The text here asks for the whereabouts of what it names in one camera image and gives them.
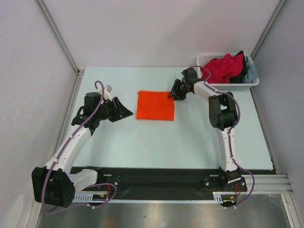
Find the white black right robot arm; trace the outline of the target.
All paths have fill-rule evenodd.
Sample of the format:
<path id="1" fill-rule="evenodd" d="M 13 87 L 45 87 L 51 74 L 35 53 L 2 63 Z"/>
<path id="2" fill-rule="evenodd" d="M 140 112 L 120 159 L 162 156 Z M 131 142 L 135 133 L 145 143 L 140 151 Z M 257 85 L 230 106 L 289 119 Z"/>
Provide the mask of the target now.
<path id="1" fill-rule="evenodd" d="M 241 181 L 241 168 L 235 155 L 234 128 L 240 121 L 240 107 L 232 92 L 219 91 L 203 78 L 194 68 L 182 71 L 182 79 L 176 79 L 168 98 L 185 100 L 188 93 L 202 97 L 209 104 L 209 122 L 217 131 L 221 157 L 218 187 L 231 190 Z"/>

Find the orange t-shirt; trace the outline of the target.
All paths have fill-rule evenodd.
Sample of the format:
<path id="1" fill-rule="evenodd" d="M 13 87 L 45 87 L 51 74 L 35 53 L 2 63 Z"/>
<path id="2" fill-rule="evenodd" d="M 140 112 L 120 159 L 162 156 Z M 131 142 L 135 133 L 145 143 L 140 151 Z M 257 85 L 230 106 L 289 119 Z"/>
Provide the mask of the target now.
<path id="1" fill-rule="evenodd" d="M 174 121 L 174 99 L 169 91 L 139 91 L 137 101 L 137 120 Z"/>

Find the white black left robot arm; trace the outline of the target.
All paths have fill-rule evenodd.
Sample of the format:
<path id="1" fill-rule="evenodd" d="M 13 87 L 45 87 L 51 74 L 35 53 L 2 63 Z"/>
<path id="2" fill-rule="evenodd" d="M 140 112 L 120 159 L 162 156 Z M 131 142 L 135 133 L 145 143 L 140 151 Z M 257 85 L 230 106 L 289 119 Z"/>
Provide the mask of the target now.
<path id="1" fill-rule="evenodd" d="M 72 174 L 72 166 L 101 121 L 114 123 L 132 115 L 132 111 L 117 97 L 111 98 L 108 92 L 87 93 L 83 106 L 72 120 L 67 138 L 52 158 L 43 167 L 35 167 L 31 174 L 35 201 L 67 208 L 78 192 L 89 187 L 101 189 L 105 178 L 96 169 L 84 168 Z"/>

